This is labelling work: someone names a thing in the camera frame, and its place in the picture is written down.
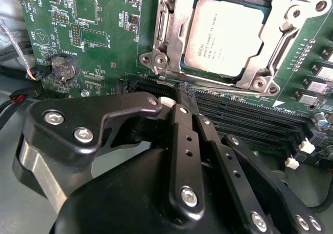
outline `silver screw head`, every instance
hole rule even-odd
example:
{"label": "silver screw head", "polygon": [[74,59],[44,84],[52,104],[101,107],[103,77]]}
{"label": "silver screw head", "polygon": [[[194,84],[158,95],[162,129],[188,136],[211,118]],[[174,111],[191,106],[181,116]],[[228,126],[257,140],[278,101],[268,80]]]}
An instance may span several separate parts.
{"label": "silver screw head", "polygon": [[183,188],[181,191],[181,196],[185,204],[189,207],[194,207],[198,204],[197,195],[189,188]]}
{"label": "silver screw head", "polygon": [[148,98],[148,102],[154,106],[157,105],[157,102],[153,98]]}
{"label": "silver screw head", "polygon": [[251,213],[251,219],[255,226],[259,229],[261,232],[266,232],[267,231],[267,224],[265,220],[260,216],[257,212],[252,212]]}
{"label": "silver screw head", "polygon": [[296,220],[298,222],[298,224],[304,229],[304,230],[309,230],[309,225],[307,224],[307,222],[300,216],[300,215],[296,215]]}
{"label": "silver screw head", "polygon": [[51,125],[60,125],[65,121],[63,116],[57,112],[48,112],[44,115],[44,120]]}
{"label": "silver screw head", "polygon": [[89,96],[90,96],[90,93],[89,93],[89,91],[87,91],[87,90],[82,90],[82,91],[81,91],[81,96],[82,96],[82,97],[89,97]]}
{"label": "silver screw head", "polygon": [[210,121],[207,119],[207,118],[202,118],[203,122],[206,124],[206,125],[209,125],[210,124]]}
{"label": "silver screw head", "polygon": [[235,145],[239,145],[239,141],[238,141],[238,139],[232,137],[231,140],[233,141],[233,143],[234,143]]}
{"label": "silver screw head", "polygon": [[309,216],[309,220],[311,222],[311,224],[313,225],[313,227],[317,230],[317,231],[321,231],[322,227],[320,226],[320,224],[311,216]]}
{"label": "silver screw head", "polygon": [[93,135],[92,131],[90,131],[88,128],[79,127],[74,131],[74,137],[79,142],[89,143],[90,141],[93,140],[94,135]]}
{"label": "silver screw head", "polygon": [[180,110],[183,112],[183,113],[187,113],[187,110],[185,108],[180,108]]}

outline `green circuit board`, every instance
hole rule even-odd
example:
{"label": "green circuit board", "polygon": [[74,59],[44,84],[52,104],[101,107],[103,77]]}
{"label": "green circuit board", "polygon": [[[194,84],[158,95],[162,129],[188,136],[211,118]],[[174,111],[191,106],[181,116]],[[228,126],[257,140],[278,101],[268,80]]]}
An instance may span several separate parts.
{"label": "green circuit board", "polygon": [[[50,65],[59,53],[73,56],[81,73],[71,83],[53,75],[43,80],[46,89],[79,97],[85,89],[91,96],[117,93],[118,79],[133,76],[154,77],[140,64],[138,56],[151,51],[158,0],[21,0],[36,62]],[[323,61],[320,54],[333,46],[333,14],[330,11],[308,19],[295,40],[275,78],[281,92],[274,97],[235,97],[232,99],[299,116],[317,111],[331,113],[333,98],[328,90],[315,107],[295,99],[302,82],[313,75],[312,66]],[[300,67],[297,59],[306,45],[312,45]]]}

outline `cable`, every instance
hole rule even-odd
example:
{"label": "cable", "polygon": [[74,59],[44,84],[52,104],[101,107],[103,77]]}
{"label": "cable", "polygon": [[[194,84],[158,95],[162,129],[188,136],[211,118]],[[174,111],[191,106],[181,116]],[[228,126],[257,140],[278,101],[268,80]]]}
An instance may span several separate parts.
{"label": "cable", "polygon": [[309,207],[314,213],[324,212],[333,204],[333,177],[328,188],[328,194],[326,199],[317,206]]}
{"label": "cable", "polygon": [[[22,53],[24,55],[32,54],[33,53],[32,47],[23,48],[22,49]],[[12,51],[12,52],[6,53],[6,54],[0,56],[0,63],[12,60],[12,59],[17,58],[17,57],[19,57],[19,55],[18,55],[18,53],[16,51]]]}
{"label": "cable", "polygon": [[10,39],[12,45],[14,46],[16,52],[21,57],[21,59],[22,59],[22,61],[24,63],[25,69],[27,70],[27,73],[30,76],[30,78],[33,79],[33,80],[36,80],[36,78],[33,76],[33,74],[30,71],[30,65],[29,65],[28,61],[26,60],[26,58],[24,57],[24,54],[23,54],[20,46],[15,41],[15,38],[12,35],[12,33],[10,32],[9,28],[7,26],[5,26],[5,23],[4,23],[3,20],[0,20],[0,27],[4,30],[4,32],[6,33],[7,37]]}
{"label": "cable", "polygon": [[12,102],[8,109],[0,116],[0,131],[12,115],[25,103],[24,100]]}
{"label": "cable", "polygon": [[5,101],[0,105],[0,114],[4,111],[10,104],[12,104],[11,100]]}

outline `screw hole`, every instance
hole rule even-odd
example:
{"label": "screw hole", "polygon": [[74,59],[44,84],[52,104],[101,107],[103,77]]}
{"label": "screw hole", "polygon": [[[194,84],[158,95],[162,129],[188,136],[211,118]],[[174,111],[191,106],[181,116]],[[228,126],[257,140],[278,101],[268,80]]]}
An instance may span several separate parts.
{"label": "screw hole", "polygon": [[142,58],[142,62],[143,63],[148,63],[150,61],[150,59],[149,59],[149,57],[147,57],[147,56],[144,56],[143,58]]}
{"label": "screw hole", "polygon": [[164,59],[160,58],[160,59],[157,60],[157,62],[158,62],[159,64],[163,64],[163,63],[164,63]]}
{"label": "screw hole", "polygon": [[271,87],[271,88],[268,90],[268,92],[269,92],[270,94],[275,94],[275,93],[277,92],[277,88],[276,88],[276,87]]}
{"label": "screw hole", "polygon": [[293,12],[292,16],[298,18],[301,15],[301,12],[297,9]]}
{"label": "screw hole", "polygon": [[186,153],[186,155],[187,156],[189,156],[189,157],[192,157],[193,156],[193,153],[190,151],[190,150],[185,150],[185,153]]}
{"label": "screw hole", "polygon": [[320,1],[319,3],[316,4],[316,11],[321,12],[327,7],[327,2],[326,1]]}
{"label": "screw hole", "polygon": [[234,175],[235,175],[237,178],[240,178],[240,174],[239,174],[237,171],[234,171]]}
{"label": "screw hole", "polygon": [[232,159],[233,159],[233,157],[232,157],[230,154],[228,154],[228,153],[227,153],[225,156],[226,156],[229,160],[232,160]]}

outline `chip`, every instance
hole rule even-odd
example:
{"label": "chip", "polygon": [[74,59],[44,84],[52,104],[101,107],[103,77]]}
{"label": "chip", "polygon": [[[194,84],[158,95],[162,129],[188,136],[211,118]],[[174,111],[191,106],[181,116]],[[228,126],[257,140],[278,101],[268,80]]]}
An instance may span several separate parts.
{"label": "chip", "polygon": [[73,0],[75,17],[97,24],[97,0]]}
{"label": "chip", "polygon": [[199,0],[185,52],[189,67],[238,76],[262,45],[261,10],[225,1]]}
{"label": "chip", "polygon": [[134,25],[138,25],[139,24],[139,16],[132,14],[131,18],[130,18],[130,23],[134,24]]}

